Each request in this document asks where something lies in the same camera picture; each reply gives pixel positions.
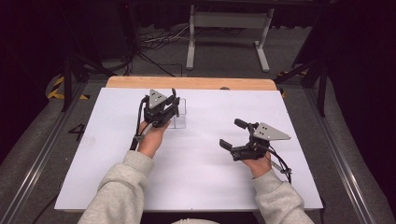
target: dark background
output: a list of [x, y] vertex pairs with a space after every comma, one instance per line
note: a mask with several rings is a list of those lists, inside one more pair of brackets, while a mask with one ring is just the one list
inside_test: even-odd
[[[134, 13], [131, 20], [142, 26], [168, 29], [188, 21], [185, 8], [189, 6], [129, 4]], [[392, 166], [396, 157], [395, 16], [385, 1], [340, 4], [345, 8], [320, 13], [317, 9], [276, 10], [273, 25], [315, 24], [296, 62], [328, 60], [329, 77], [348, 128], [396, 214]], [[1, 2], [0, 161], [48, 103], [45, 89], [62, 70], [68, 53], [78, 52], [99, 63], [130, 51], [125, 36], [131, 41], [134, 29], [125, 33], [119, 6], [104, 0]], [[103, 30], [108, 35], [99, 35]]]

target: white metal frame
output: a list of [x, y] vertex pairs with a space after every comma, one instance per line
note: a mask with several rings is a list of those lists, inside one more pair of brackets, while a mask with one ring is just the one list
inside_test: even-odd
[[224, 12], [200, 12], [195, 11], [191, 5], [190, 13], [190, 42], [187, 54], [187, 70], [194, 67], [195, 53], [195, 27], [229, 27], [229, 28], [251, 28], [262, 29], [262, 38], [255, 41], [255, 48], [260, 59], [263, 72], [269, 72], [270, 67], [264, 54], [263, 45], [268, 34], [268, 29], [274, 10], [271, 8], [268, 13], [224, 13]]

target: white table surface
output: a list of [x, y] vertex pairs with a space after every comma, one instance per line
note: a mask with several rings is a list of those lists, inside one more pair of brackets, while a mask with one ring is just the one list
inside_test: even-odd
[[[171, 90], [156, 91], [171, 94]], [[130, 148], [137, 110], [146, 94], [149, 89], [101, 89], [55, 209], [87, 208], [106, 172]], [[292, 185], [305, 208], [322, 207], [279, 91], [177, 90], [177, 96], [187, 101], [187, 127], [165, 132], [149, 176], [145, 211], [257, 209], [249, 169], [219, 146], [220, 138], [234, 147], [248, 142], [248, 131], [234, 125], [234, 119], [264, 122], [290, 135], [290, 140], [272, 141], [271, 146], [292, 169]]]

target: floor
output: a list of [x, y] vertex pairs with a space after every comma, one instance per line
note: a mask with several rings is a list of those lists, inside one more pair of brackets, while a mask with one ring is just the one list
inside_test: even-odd
[[[196, 36], [195, 64], [192, 71], [183, 68], [188, 47], [188, 41], [185, 39], [181, 38], [161, 49], [149, 49], [144, 53], [156, 63], [175, 64], [163, 66], [175, 76], [181, 75], [182, 68], [182, 76], [187, 77], [275, 78], [279, 72], [291, 69], [290, 66], [309, 31], [310, 28], [283, 27], [269, 31], [264, 44], [264, 52], [271, 69], [269, 73], [262, 72], [252, 47], [259, 34], [254, 30], [203, 30]], [[130, 76], [167, 76], [156, 65], [139, 57], [134, 58], [132, 72], [120, 70], [117, 73], [127, 73]], [[49, 90], [57, 78], [58, 74], [54, 74], [54, 79], [49, 83]], [[311, 104], [312, 95], [315, 96], [317, 88], [304, 90], [299, 84], [300, 80], [301, 77], [293, 77], [278, 87], [285, 92], [284, 102], [290, 119], [319, 194], [326, 204], [323, 218], [320, 217], [320, 211], [306, 213], [315, 223], [373, 223], [373, 220], [377, 223], [396, 223], [386, 197], [371, 176], [344, 122], [342, 111], [332, 91], [331, 81], [329, 80], [326, 90], [326, 118], [323, 119], [318, 117], [318, 111]], [[89, 95], [90, 98], [77, 100], [73, 108], [65, 113], [61, 112], [62, 99], [49, 99], [47, 107], [37, 116], [0, 166], [1, 223], [33, 223], [59, 193], [78, 149], [78, 134], [70, 131], [78, 129], [80, 124], [88, 123], [98, 93], [105, 85], [106, 77], [103, 75], [92, 75], [86, 85], [75, 85], [78, 95]], [[331, 130], [332, 140], [329, 140], [329, 135], [323, 130], [323, 122]], [[359, 208], [353, 203], [354, 200], [351, 200], [353, 197], [348, 194], [350, 191], [346, 180], [332, 153], [333, 146], [336, 146], [338, 153], [345, 159], [372, 219], [361, 217]], [[34, 177], [25, 178], [30, 176], [29, 171], [36, 164], [37, 157], [43, 155], [43, 151], [48, 153], [42, 161], [42, 168], [36, 169]], [[32, 182], [30, 188], [21, 187], [23, 184], [26, 186], [24, 180]], [[49, 204], [37, 223], [78, 222], [80, 213], [56, 211], [53, 205], [54, 203]], [[156, 223], [169, 223], [167, 221], [162, 219]], [[263, 220], [258, 217], [258, 222], [263, 223]]]

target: gray sleeve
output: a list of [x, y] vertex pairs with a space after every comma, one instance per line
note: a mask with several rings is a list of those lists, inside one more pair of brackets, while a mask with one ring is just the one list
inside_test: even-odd
[[128, 151], [124, 161], [107, 172], [78, 223], [140, 223], [153, 166], [151, 158]]
[[303, 198], [289, 184], [281, 181], [274, 170], [253, 179], [256, 203], [267, 224], [313, 223], [304, 212]]

